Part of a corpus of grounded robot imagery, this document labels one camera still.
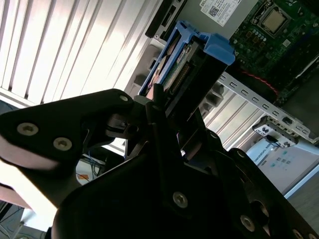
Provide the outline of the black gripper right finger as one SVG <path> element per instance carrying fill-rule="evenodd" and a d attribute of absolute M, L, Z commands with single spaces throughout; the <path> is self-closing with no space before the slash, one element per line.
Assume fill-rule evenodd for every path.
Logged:
<path fill-rule="evenodd" d="M 207 129 L 199 110 L 179 120 L 179 143 L 189 164 L 211 173 L 220 188 L 214 199 L 225 204 L 223 215 L 245 239 L 317 239 L 319 236 L 282 193 L 237 148 L 224 149 Z"/>

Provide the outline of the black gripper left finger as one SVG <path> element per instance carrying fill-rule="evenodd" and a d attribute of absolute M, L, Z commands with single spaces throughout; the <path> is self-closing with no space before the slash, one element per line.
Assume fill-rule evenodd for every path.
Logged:
<path fill-rule="evenodd" d="M 128 141 L 129 160 L 145 155 L 159 170 L 164 199 L 184 163 L 164 112 L 165 93 L 155 84 L 151 99 L 106 90 L 29 107 L 0 117 L 0 181 L 31 208 L 58 208 L 81 186 L 80 157 L 115 138 Z"/>

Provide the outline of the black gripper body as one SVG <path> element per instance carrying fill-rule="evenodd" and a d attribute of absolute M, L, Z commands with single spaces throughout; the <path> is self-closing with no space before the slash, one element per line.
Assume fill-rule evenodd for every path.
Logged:
<path fill-rule="evenodd" d="M 141 155 L 73 191 L 59 207 L 54 239 L 238 239 L 221 184 L 184 165 L 162 197 L 159 170 Z"/>

